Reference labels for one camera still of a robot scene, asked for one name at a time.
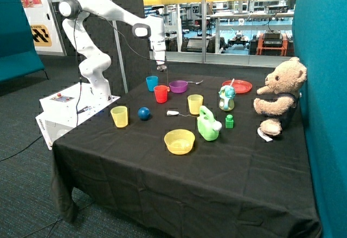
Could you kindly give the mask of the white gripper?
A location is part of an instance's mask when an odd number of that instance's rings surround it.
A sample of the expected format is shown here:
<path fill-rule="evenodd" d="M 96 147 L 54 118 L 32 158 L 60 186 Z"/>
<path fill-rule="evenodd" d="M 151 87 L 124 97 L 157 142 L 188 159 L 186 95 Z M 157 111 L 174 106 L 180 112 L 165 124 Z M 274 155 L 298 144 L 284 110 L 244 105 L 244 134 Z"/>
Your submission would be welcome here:
<path fill-rule="evenodd" d="M 153 57 L 157 63 L 157 70 L 166 72 L 167 66 L 165 64 L 166 45 L 165 41 L 151 41 L 151 49 L 153 51 Z"/>

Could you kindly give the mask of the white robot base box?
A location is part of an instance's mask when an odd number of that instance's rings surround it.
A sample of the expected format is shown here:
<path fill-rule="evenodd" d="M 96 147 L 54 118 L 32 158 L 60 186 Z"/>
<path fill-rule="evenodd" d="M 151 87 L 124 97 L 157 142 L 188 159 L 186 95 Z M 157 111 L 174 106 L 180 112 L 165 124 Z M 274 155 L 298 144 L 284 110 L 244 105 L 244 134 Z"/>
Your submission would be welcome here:
<path fill-rule="evenodd" d="M 36 122 L 48 149 L 52 149 L 54 141 L 118 99 L 113 95 L 105 101 L 98 100 L 90 84 L 84 82 L 40 99 L 43 112 L 36 116 Z"/>

